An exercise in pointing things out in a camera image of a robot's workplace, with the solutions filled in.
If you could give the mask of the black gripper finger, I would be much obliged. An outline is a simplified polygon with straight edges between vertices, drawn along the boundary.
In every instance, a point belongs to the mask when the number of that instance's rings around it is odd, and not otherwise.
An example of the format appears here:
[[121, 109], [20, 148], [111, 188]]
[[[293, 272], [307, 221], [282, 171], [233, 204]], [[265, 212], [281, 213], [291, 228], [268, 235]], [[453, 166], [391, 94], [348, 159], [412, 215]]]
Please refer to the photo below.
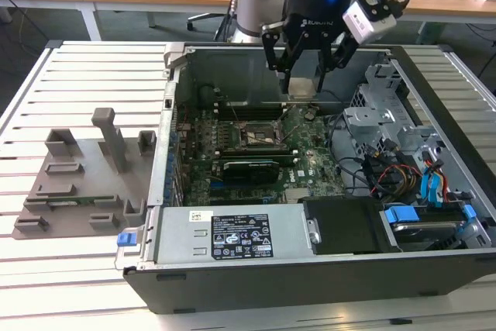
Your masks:
[[355, 40], [351, 32], [345, 32], [335, 53], [332, 52], [331, 45], [323, 47], [319, 51], [319, 63], [317, 70], [319, 80], [317, 84], [317, 91], [322, 90], [326, 74], [336, 68], [344, 68], [356, 52], [357, 47], [358, 42]]
[[[297, 31], [289, 22], [274, 22], [262, 27], [261, 39], [267, 66], [277, 73], [281, 92], [288, 93], [292, 68], [307, 39], [306, 30]], [[278, 56], [275, 47], [280, 40], [284, 41], [284, 51]]]

